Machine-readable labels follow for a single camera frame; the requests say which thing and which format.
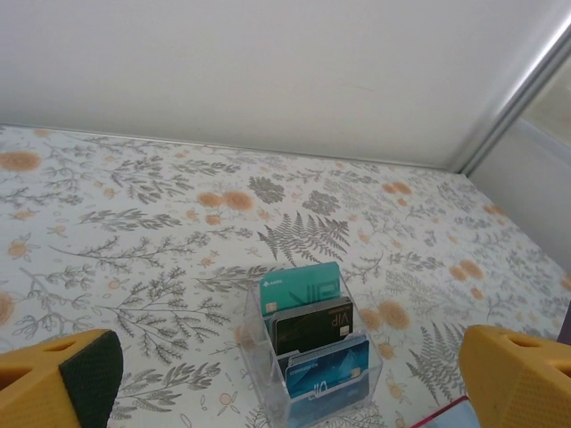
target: yellow object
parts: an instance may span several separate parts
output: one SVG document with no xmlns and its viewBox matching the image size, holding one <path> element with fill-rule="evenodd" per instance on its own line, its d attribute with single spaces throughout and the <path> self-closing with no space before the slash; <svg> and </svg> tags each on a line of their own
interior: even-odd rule
<svg viewBox="0 0 571 428">
<path fill-rule="evenodd" d="M 107 382 L 109 386 L 105 387 L 107 391 L 103 391 L 101 401 L 109 401 L 108 388 L 115 389 L 112 394 L 114 398 L 119 387 L 117 370 L 113 369 L 110 373 L 110 370 L 105 368 L 102 371 L 102 368 L 93 362 L 101 359 L 103 365 L 109 365 L 110 361 L 101 358 L 102 352 L 110 353 L 109 349 L 115 349 L 111 351 L 110 357 L 113 356 L 117 361 L 117 348 L 120 373 L 122 373 L 119 340 L 116 334 L 109 330 L 73 334 L 0 355 L 0 426 L 2 428 L 96 426 L 91 423 L 80 423 L 81 409 L 86 404 L 80 401 L 89 398 L 90 393 L 82 392 L 81 385 L 84 389 L 88 389 L 96 384 L 101 391 L 100 385 L 102 382 Z M 102 406 L 101 403 L 87 403 L 87 405 L 97 409 L 101 409 Z M 103 416 L 104 423 L 109 417 L 109 412 Z"/>
<path fill-rule="evenodd" d="M 571 346 L 475 325 L 459 368 L 482 428 L 571 427 Z"/>
</svg>

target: floral tablecloth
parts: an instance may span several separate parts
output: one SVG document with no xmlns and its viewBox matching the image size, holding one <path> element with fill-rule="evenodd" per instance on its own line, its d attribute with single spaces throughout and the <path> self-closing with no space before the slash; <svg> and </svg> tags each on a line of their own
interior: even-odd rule
<svg viewBox="0 0 571 428">
<path fill-rule="evenodd" d="M 555 337 L 571 277 L 463 176 L 44 129 L 0 131 L 0 352 L 120 336 L 109 426 L 267 425 L 236 342 L 270 269 L 336 260 L 385 366 L 331 427 L 460 396 L 468 325 Z"/>
</svg>

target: card chip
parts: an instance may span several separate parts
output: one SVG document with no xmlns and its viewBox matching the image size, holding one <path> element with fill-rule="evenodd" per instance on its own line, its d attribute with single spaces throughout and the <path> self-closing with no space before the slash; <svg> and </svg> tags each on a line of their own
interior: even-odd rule
<svg viewBox="0 0 571 428">
<path fill-rule="evenodd" d="M 271 303 L 266 303 L 266 312 L 276 312 L 277 311 L 277 302 L 272 301 Z"/>
</svg>

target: teal card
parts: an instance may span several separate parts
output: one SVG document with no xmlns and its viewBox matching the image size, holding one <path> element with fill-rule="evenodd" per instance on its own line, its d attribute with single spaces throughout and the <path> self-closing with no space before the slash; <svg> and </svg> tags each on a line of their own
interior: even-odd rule
<svg viewBox="0 0 571 428">
<path fill-rule="evenodd" d="M 267 273 L 260 281 L 263 317 L 341 296 L 339 265 L 332 261 Z"/>
</svg>

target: black card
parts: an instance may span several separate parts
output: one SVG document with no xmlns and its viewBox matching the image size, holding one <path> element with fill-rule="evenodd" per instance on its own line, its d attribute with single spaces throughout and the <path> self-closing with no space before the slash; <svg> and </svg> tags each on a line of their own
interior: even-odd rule
<svg viewBox="0 0 571 428">
<path fill-rule="evenodd" d="M 353 304 L 348 297 L 278 312 L 272 322 L 276 355 L 305 352 L 342 341 L 353 331 Z"/>
</svg>

